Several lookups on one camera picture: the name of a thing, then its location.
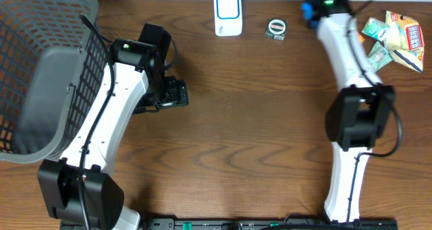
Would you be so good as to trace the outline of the dark green round-logo packet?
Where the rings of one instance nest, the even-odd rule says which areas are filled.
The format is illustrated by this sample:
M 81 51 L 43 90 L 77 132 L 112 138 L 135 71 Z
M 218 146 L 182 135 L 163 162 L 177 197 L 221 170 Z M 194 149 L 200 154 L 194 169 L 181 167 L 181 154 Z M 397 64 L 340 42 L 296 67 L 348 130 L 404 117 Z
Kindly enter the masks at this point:
M 284 40 L 286 37 L 287 27 L 287 20 L 269 18 L 265 36 L 274 40 Z

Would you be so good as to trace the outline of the teal wet wipes pack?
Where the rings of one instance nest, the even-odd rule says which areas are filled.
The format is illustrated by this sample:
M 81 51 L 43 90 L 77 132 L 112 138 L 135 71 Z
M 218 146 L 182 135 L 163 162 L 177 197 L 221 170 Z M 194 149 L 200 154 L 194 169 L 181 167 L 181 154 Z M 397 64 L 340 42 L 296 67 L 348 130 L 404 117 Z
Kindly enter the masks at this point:
M 367 59 L 369 61 L 369 70 L 374 73 L 393 61 L 389 51 L 380 42 L 373 45 Z

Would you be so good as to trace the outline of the small orange box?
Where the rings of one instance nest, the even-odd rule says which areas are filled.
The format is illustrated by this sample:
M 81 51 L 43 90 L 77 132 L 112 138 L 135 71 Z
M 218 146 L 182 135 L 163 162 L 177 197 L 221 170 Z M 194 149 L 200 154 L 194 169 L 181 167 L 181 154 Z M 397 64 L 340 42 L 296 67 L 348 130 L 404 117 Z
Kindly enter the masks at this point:
M 365 39 L 362 37 L 362 35 L 360 33 L 357 33 L 358 39 L 361 43 L 363 43 L 365 41 Z

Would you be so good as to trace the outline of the small teal packet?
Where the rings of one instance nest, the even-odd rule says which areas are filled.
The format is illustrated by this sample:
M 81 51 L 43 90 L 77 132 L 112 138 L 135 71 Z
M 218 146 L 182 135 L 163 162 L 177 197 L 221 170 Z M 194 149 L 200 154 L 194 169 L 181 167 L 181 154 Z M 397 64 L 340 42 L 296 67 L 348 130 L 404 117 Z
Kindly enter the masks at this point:
M 383 42 L 390 31 L 390 26 L 376 18 L 369 18 L 362 29 L 362 33 Z

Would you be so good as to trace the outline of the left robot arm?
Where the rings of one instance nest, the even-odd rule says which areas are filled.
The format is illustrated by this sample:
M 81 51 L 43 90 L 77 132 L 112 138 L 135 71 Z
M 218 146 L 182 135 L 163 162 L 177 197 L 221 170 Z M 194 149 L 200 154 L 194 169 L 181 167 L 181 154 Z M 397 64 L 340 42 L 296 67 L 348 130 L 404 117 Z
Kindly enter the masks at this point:
M 138 229 L 140 214 L 124 204 L 112 178 L 119 143 L 135 113 L 188 104 L 186 85 L 167 76 L 171 38 L 117 39 L 101 87 L 83 124 L 58 160 L 45 159 L 38 182 L 50 217 L 84 229 Z

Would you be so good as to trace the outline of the yellow snack bag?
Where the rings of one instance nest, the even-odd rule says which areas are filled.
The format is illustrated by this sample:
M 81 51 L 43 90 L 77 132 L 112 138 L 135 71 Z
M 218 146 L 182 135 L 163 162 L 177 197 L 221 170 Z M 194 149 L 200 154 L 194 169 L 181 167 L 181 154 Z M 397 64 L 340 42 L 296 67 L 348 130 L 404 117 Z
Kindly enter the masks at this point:
M 390 27 L 384 39 L 391 58 L 414 71 L 423 73 L 425 43 L 420 24 L 405 15 L 386 11 L 385 23 Z

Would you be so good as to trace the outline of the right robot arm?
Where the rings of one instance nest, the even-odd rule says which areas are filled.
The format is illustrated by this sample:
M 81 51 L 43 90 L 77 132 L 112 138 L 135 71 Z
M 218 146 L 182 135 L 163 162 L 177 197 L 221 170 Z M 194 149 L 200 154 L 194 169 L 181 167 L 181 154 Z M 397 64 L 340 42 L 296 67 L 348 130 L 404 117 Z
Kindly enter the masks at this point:
M 304 19 L 323 45 L 337 83 L 337 96 L 325 115 L 333 150 L 329 193 L 324 203 L 331 224 L 360 221 L 360 194 L 368 160 L 394 111 L 395 91 L 367 71 L 349 0 L 304 0 Z

